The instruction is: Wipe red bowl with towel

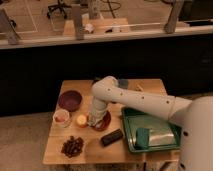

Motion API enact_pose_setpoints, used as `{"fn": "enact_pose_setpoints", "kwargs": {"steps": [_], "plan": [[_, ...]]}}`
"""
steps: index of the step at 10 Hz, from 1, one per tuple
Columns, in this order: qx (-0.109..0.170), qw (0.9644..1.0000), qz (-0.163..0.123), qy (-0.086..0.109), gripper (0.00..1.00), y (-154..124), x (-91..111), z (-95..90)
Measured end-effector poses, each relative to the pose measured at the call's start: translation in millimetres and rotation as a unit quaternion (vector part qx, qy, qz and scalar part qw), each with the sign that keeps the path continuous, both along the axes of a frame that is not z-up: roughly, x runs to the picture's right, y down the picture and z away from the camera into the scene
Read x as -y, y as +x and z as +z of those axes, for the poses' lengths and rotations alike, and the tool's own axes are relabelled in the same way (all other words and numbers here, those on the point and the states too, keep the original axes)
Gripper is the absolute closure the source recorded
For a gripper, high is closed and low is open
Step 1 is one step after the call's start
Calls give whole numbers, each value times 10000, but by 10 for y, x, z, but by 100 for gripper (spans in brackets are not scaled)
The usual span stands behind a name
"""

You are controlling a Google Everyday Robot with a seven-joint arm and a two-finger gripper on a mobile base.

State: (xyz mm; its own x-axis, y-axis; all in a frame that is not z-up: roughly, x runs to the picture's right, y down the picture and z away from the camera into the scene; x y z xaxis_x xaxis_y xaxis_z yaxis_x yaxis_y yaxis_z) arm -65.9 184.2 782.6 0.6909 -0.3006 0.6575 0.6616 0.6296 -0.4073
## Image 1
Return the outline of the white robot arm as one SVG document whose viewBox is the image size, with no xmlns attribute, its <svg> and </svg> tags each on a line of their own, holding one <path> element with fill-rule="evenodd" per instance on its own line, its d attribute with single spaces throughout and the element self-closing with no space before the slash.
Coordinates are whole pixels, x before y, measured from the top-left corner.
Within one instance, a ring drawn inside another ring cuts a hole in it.
<svg viewBox="0 0 213 171">
<path fill-rule="evenodd" d="M 94 83 L 91 93 L 91 126 L 103 120 L 110 102 L 143 111 L 182 128 L 178 171 L 213 171 L 213 96 L 188 100 L 122 89 L 113 76 Z"/>
</svg>

